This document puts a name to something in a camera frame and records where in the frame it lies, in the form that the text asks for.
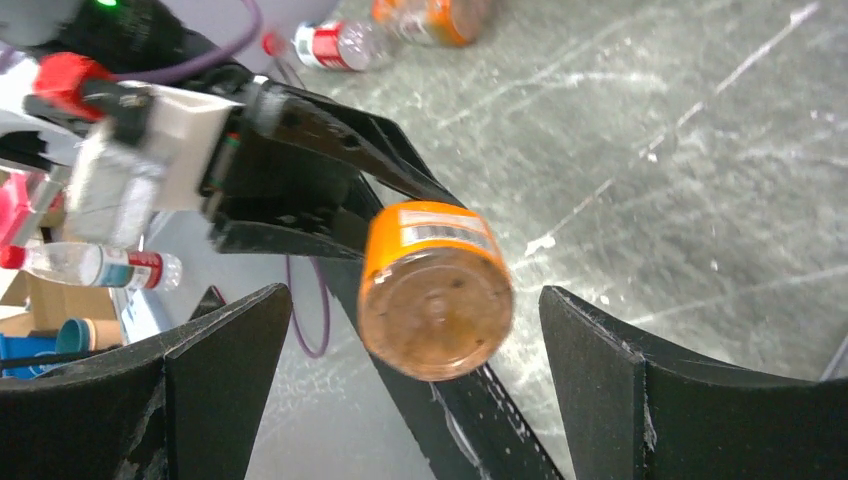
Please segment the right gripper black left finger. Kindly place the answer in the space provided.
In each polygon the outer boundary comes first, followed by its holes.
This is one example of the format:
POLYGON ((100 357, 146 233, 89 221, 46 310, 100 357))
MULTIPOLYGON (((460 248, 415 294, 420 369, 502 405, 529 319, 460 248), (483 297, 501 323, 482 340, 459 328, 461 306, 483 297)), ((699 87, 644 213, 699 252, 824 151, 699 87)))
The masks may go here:
POLYGON ((5 479, 241 479, 288 330, 272 284, 156 336, 1 384, 5 479))

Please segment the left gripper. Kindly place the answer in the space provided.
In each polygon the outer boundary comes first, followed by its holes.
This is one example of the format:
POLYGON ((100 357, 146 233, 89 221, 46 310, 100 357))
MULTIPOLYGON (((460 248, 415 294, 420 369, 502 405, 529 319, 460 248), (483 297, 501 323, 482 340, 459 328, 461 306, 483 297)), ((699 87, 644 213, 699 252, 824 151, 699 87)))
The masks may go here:
POLYGON ((238 103, 199 188, 219 253, 362 259, 364 174, 412 199, 461 204, 391 120, 241 66, 199 75, 198 90, 238 103))

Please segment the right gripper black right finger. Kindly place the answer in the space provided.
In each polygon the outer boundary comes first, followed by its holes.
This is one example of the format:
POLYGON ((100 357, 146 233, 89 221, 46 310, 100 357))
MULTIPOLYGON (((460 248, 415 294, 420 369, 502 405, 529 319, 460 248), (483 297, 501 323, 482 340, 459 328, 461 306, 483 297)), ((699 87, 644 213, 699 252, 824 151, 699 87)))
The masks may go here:
POLYGON ((559 286, 539 315, 580 479, 843 479, 847 382, 746 369, 559 286))

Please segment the orange juice bottle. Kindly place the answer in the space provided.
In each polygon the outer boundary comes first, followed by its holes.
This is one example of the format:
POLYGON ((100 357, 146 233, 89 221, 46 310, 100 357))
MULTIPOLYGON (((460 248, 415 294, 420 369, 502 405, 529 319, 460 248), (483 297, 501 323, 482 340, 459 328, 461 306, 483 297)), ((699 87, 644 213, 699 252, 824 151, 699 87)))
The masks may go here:
POLYGON ((406 201, 370 222, 357 327, 392 368, 429 382, 466 375, 503 344, 513 311, 509 270, 477 213, 406 201))

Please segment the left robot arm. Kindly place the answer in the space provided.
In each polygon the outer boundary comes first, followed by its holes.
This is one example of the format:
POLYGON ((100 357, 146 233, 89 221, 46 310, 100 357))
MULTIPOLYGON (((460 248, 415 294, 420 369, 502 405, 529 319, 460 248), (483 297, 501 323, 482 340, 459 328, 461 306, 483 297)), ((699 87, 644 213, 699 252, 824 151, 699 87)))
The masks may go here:
POLYGON ((455 204, 389 119, 235 60, 159 1, 5 1, 1 40, 34 57, 1 113, 1 241, 61 199, 69 236, 134 247, 155 213, 196 211, 221 254, 362 258, 376 180, 455 204))

